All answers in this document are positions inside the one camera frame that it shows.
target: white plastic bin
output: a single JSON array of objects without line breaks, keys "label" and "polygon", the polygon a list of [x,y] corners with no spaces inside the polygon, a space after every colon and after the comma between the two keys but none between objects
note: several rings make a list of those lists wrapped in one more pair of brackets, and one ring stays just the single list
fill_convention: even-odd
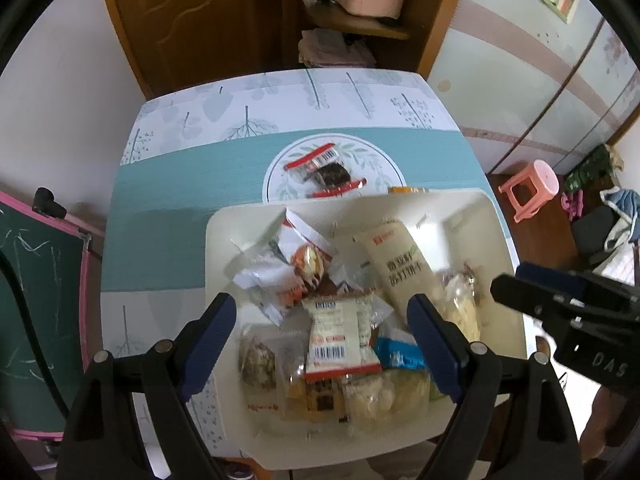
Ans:
[{"label": "white plastic bin", "polygon": [[207,225],[207,304],[221,291],[238,304],[238,320],[213,370],[226,437],[271,470],[316,467],[359,460],[412,446],[441,434],[454,406],[447,398],[432,402],[427,414],[371,436],[265,431],[246,405],[238,371],[239,336],[246,324],[269,324],[245,291],[231,282],[231,261],[266,240],[290,208],[323,235],[355,234],[389,219],[404,222],[434,271],[461,269],[468,263],[480,287],[481,339],[496,353],[526,357],[522,314],[495,303],[489,288],[502,272],[513,273],[500,221],[489,197],[479,189],[432,190],[334,200],[239,205],[223,208]]}]

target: wooden floor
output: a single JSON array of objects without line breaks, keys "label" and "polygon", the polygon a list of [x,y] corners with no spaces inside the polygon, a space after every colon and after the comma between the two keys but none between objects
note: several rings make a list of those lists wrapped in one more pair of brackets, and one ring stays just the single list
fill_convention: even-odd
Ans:
[{"label": "wooden floor", "polygon": [[[542,206],[533,218],[516,224],[513,221],[513,206],[506,195],[498,191],[498,186],[508,178],[507,175],[487,175],[507,220],[520,261],[553,269],[581,268],[582,263],[571,234],[569,219],[560,205],[560,193]],[[514,194],[521,203],[526,200],[523,191],[521,186],[514,189]]]}]

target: silver screw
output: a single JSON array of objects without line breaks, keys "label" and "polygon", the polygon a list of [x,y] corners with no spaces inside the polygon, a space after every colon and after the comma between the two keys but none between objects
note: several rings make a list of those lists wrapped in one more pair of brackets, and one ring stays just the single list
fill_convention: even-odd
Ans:
[{"label": "silver screw", "polygon": [[471,343],[471,351],[474,354],[478,354],[478,355],[484,355],[486,354],[486,345],[484,343],[481,343],[479,341],[473,341]]},{"label": "silver screw", "polygon": [[535,354],[533,354],[533,358],[541,365],[546,365],[549,362],[549,358],[542,352],[536,352]]},{"label": "silver screw", "polygon": [[109,358],[109,352],[106,350],[98,350],[94,355],[94,361],[97,363],[103,363]]},{"label": "silver screw", "polygon": [[174,343],[170,339],[161,339],[154,345],[154,349],[159,354],[163,354],[171,350],[173,346],[174,346]]}]

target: jar lid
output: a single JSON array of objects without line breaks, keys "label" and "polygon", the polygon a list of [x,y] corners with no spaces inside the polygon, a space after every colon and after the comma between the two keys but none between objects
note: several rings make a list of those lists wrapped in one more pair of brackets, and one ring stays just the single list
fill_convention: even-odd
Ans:
[{"label": "jar lid", "polygon": [[225,467],[225,475],[229,480],[251,480],[255,478],[254,470],[247,464],[232,462]]}]

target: wooden shelf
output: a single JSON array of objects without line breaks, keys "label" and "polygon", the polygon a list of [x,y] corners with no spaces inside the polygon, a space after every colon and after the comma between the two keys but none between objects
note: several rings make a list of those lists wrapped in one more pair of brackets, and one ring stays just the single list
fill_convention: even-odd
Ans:
[{"label": "wooden shelf", "polygon": [[333,2],[319,2],[317,0],[302,0],[305,4],[306,15],[321,28],[330,28],[340,32],[361,34],[363,36],[381,36],[395,40],[407,40],[409,33],[404,27],[390,27],[383,25],[376,18],[354,16]]}]

